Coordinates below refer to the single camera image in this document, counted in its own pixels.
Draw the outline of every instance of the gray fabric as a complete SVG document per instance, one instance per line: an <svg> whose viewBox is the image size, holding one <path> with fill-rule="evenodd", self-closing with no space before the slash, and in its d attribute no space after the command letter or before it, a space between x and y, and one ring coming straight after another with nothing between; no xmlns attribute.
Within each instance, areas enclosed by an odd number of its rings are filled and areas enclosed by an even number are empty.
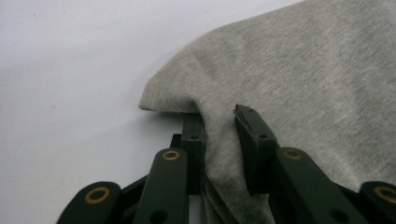
<svg viewBox="0 0 396 224"><path fill-rule="evenodd" d="M148 82L140 108L203 116L210 223L273 223L266 197L246 190L235 104L358 190L396 184L395 97L395 1L312 0L198 39Z"/></svg>

